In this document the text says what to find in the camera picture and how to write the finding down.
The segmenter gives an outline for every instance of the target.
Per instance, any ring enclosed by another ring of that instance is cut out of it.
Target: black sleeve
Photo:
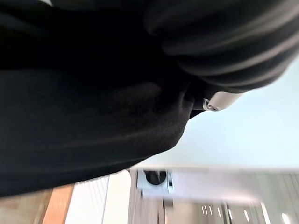
[[[299,50],[296,0],[153,0],[144,24],[184,71],[231,91],[275,81]]]
[[[296,56],[296,0],[142,2],[138,12],[0,2],[0,196],[171,149],[202,83],[261,87]]]

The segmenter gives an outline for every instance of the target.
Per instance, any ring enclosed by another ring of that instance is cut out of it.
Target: light fixture
[[[271,224],[265,204],[261,203],[261,207],[262,207],[263,217],[265,219],[266,224]]]
[[[221,218],[220,210],[219,210],[219,208],[217,208],[217,209],[218,209],[218,214],[219,214],[219,217]]]
[[[246,217],[247,222],[249,222],[249,217],[248,217],[248,214],[247,214],[247,211],[246,211],[246,210],[244,210],[244,214],[245,214],[245,217]]]
[[[233,220],[232,212],[228,209],[230,220]]]
[[[281,217],[282,217],[285,224],[290,224],[291,223],[289,217],[285,213],[282,213]]]

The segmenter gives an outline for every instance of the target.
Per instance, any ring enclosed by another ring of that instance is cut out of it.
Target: wall
[[[52,190],[0,199],[0,224],[40,224]]]
[[[139,167],[299,168],[299,58],[274,84],[191,119],[179,143]]]

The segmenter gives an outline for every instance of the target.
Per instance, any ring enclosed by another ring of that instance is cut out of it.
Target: wooden panel
[[[43,224],[64,224],[72,191],[73,185],[53,189]]]

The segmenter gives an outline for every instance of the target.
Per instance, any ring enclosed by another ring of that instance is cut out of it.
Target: black fabric
[[[0,2],[0,196],[171,149],[207,85],[267,85],[298,51],[294,0],[96,2]]]

